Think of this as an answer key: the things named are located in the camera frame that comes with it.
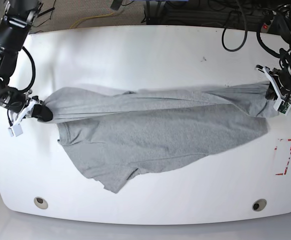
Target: gray t-shirt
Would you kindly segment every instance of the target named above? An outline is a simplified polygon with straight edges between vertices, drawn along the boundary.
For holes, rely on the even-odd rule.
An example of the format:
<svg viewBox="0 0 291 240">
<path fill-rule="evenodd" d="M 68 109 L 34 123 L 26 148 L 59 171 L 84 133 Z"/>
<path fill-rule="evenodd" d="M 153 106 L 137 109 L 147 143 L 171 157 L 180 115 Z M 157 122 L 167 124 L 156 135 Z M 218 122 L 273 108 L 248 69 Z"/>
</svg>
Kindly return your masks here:
<svg viewBox="0 0 291 240">
<path fill-rule="evenodd" d="M 268 85 L 116 96 L 67 87 L 45 104 L 75 167 L 117 193 L 139 174 L 179 169 L 266 134 L 265 118 L 278 115 L 265 99 Z"/>
</svg>

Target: yellow cable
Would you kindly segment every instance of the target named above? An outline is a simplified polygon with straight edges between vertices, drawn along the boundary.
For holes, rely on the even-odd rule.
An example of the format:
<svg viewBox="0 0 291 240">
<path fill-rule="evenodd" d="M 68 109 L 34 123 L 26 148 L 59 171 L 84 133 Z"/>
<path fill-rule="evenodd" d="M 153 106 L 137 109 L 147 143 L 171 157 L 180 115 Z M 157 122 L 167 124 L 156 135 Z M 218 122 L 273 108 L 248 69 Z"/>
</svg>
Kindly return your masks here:
<svg viewBox="0 0 291 240">
<path fill-rule="evenodd" d="M 104 18 L 104 17 L 110 17 L 112 16 L 113 14 L 115 14 L 114 12 L 111 12 L 109 14 L 105 14 L 105 15 L 99 15 L 99 16 L 88 16 L 88 17 L 84 17 L 84 18 L 81 18 L 79 19 L 78 21 L 76 21 L 74 24 L 71 25 L 70 29 L 75 29 L 77 28 L 81 23 L 83 23 L 84 21 L 86 20 L 89 20 L 89 19 L 97 19 L 97 18 Z"/>
</svg>

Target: floor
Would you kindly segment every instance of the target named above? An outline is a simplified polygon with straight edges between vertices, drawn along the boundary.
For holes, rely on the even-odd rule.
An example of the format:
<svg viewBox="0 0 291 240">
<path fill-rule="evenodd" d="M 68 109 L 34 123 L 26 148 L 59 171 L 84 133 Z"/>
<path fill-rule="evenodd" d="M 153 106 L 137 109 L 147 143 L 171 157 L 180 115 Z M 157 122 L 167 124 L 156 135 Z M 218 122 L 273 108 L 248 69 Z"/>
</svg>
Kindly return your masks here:
<svg viewBox="0 0 291 240">
<path fill-rule="evenodd" d="M 69 29 L 74 22 L 81 18 L 112 13 L 114 12 L 110 9 L 112 1 L 113 0 L 42 0 L 42 11 L 52 8 L 53 5 L 55 10 L 52 15 L 47 13 L 37 18 L 32 33 L 38 31 L 49 32 L 65 30 Z M 124 0 L 123 4 L 128 4 L 130 2 L 130 0 Z M 122 6 L 118 11 L 115 11 L 112 16 L 90 19 L 80 24 L 79 27 L 140 25 L 143 18 L 143 2 L 134 1 L 128 6 Z"/>
</svg>

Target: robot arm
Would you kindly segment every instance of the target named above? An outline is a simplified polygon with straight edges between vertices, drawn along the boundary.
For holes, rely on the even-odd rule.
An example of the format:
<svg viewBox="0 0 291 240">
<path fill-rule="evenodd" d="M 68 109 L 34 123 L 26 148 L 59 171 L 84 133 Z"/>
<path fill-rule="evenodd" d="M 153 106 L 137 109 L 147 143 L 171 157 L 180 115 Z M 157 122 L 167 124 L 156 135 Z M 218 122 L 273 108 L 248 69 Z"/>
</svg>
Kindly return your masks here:
<svg viewBox="0 0 291 240">
<path fill-rule="evenodd" d="M 37 96 L 29 97 L 36 77 L 36 68 L 30 53 L 23 47 L 41 7 L 42 3 L 38 0 L 10 0 L 6 6 L 0 24 L 0 106 L 17 114 L 24 114 L 24 110 L 29 110 L 25 113 L 27 117 L 48 122 L 53 118 L 52 112 L 42 105 Z M 18 90 L 8 84 L 16 69 L 21 50 L 25 51 L 31 61 L 32 79 L 28 87 Z"/>
<path fill-rule="evenodd" d="M 277 53 L 262 42 L 260 31 L 262 27 L 271 22 L 276 25 L 282 39 L 289 44 L 288 51 L 281 48 Z M 274 108 L 278 112 L 287 115 L 291 107 L 291 4 L 282 5 L 269 12 L 269 15 L 260 23 L 256 37 L 264 50 L 279 59 L 281 66 L 281 69 L 274 68 L 272 71 L 268 67 L 256 66 L 270 80 L 265 97 L 268 100 L 275 100 Z"/>
</svg>

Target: wires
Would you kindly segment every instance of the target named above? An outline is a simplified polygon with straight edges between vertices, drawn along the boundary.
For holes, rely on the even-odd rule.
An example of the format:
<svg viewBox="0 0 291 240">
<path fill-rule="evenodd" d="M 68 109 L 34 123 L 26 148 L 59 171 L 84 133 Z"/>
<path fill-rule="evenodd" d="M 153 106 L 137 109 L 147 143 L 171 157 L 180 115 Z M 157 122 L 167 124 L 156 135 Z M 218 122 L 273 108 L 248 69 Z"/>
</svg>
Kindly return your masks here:
<svg viewBox="0 0 291 240">
<path fill-rule="evenodd" d="M 211 0 L 215 3 L 218 3 L 219 5 L 222 5 L 226 8 L 231 8 L 231 9 L 238 9 L 239 6 L 236 5 L 238 4 L 237 1 L 229 1 L 229 0 Z M 253 5 L 253 0 L 250 0 L 250 1 L 247 1 L 247 0 L 241 0 L 241 2 L 243 2 L 241 5 L 244 6 L 244 5 Z"/>
<path fill-rule="evenodd" d="M 280 58 L 280 54 L 275 52 L 274 50 L 270 49 L 269 47 L 267 47 L 264 42 L 262 41 L 261 39 L 261 29 L 262 29 L 262 26 L 264 25 L 264 22 L 266 20 L 266 18 L 259 23 L 259 25 L 257 26 L 257 30 L 256 30 L 256 39 L 258 41 L 258 43 L 260 44 L 260 46 L 265 50 L 267 51 L 269 54 L 271 54 L 272 56 L 274 56 L 275 58 L 279 59 Z"/>
<path fill-rule="evenodd" d="M 32 34 L 39 34 L 39 33 L 44 33 L 44 31 L 39 30 L 39 31 L 35 31 L 35 32 L 33 32 Z"/>
<path fill-rule="evenodd" d="M 12 127 L 12 121 L 11 121 L 11 119 L 10 119 L 10 116 L 9 116 L 9 109 L 6 111 L 6 115 L 7 115 L 7 120 L 9 121 L 9 125 L 10 125 L 10 127 Z"/>
<path fill-rule="evenodd" d="M 242 41 L 242 43 L 241 43 L 241 45 L 239 47 L 237 47 L 235 49 L 229 49 L 229 48 L 227 48 L 226 45 L 225 45 L 225 33 L 226 33 L 226 30 L 227 30 L 228 27 L 227 26 L 224 26 L 224 30 L 222 32 L 222 37 L 221 37 L 221 42 L 222 42 L 223 48 L 225 50 L 227 50 L 228 52 L 236 52 L 236 51 L 240 50 L 245 45 L 245 43 L 247 41 L 247 37 L 248 37 L 248 21 L 247 21 L 247 16 L 246 16 L 246 14 L 245 14 L 245 12 L 244 12 L 244 10 L 242 8 L 242 5 L 240 3 L 240 0 L 235 0 L 235 1 L 236 1 L 237 5 L 239 6 L 239 9 L 240 9 L 240 11 L 242 13 L 242 17 L 243 17 L 243 21 L 244 21 L 244 38 L 243 38 L 243 41 Z"/>
<path fill-rule="evenodd" d="M 129 6 L 130 4 L 133 4 L 135 1 L 131 1 L 131 2 L 129 2 L 129 3 L 127 3 L 127 4 L 121 4 L 121 6 L 123 6 L 123 7 L 125 7 L 125 6 Z"/>
<path fill-rule="evenodd" d="M 141 24 L 145 23 L 147 21 L 147 15 L 146 15 L 146 11 L 143 11 L 144 12 L 144 18 L 141 20 Z"/>
<path fill-rule="evenodd" d="M 167 4 L 169 4 L 171 7 L 175 8 L 175 9 L 180 9 L 184 5 L 187 4 L 187 1 L 183 1 L 183 2 L 181 2 L 181 4 L 175 4 L 175 3 L 172 3 L 171 1 L 167 1 Z"/>
<path fill-rule="evenodd" d="M 33 26 L 34 28 L 38 28 L 38 27 L 42 26 L 43 24 L 45 24 L 47 21 L 51 20 L 51 18 L 52 18 L 52 14 L 54 13 L 54 11 L 55 11 L 55 9 L 56 9 L 56 8 L 55 8 L 56 1 L 57 1 L 57 0 L 54 0 L 54 3 L 53 3 L 52 8 L 48 9 L 48 10 L 45 11 L 45 12 L 42 12 L 41 14 L 38 14 L 38 17 L 41 17 L 42 15 L 47 14 L 48 12 L 51 12 L 51 13 L 50 13 L 50 17 L 49 17 L 47 20 L 41 22 L 41 23 L 40 23 L 39 25 L 37 25 L 37 26 Z"/>
<path fill-rule="evenodd" d="M 105 15 L 99 15 L 99 16 L 88 16 L 88 17 L 84 17 L 79 19 L 78 21 L 76 21 L 74 24 L 72 24 L 70 26 L 70 29 L 76 29 L 80 24 L 82 24 L 84 21 L 86 20 L 90 20 L 90 19 L 97 19 L 97 18 L 106 18 L 106 17 L 110 17 L 113 14 L 115 14 L 114 12 L 111 12 L 109 14 L 105 14 Z"/>
<path fill-rule="evenodd" d="M 32 68 L 32 78 L 31 78 L 31 81 L 30 81 L 30 84 L 23 90 L 18 90 L 18 92 L 20 94 L 24 94 L 26 93 L 27 91 L 29 91 L 32 86 L 34 85 L 35 83 L 35 80 L 36 80 L 36 65 L 35 65 L 35 61 L 34 59 L 32 58 L 30 52 L 28 52 L 28 50 L 23 46 L 22 47 L 22 50 L 26 53 L 26 55 L 28 56 L 28 58 L 30 59 L 30 62 L 31 62 L 31 68 Z"/>
<path fill-rule="evenodd" d="M 219 12 L 219 11 L 222 11 L 222 10 L 226 9 L 226 7 L 227 7 L 227 6 L 223 5 L 223 4 L 220 4 L 220 5 L 222 5 L 223 7 L 220 8 L 220 9 L 215 9 L 215 8 L 213 8 L 212 5 L 210 4 L 210 1 L 213 1 L 213 2 L 218 3 L 218 4 L 220 4 L 220 3 L 219 3 L 218 1 L 214 1 L 214 0 L 207 0 L 207 5 L 208 5 L 209 8 L 210 8 L 211 10 L 213 10 L 213 11 Z"/>
</svg>

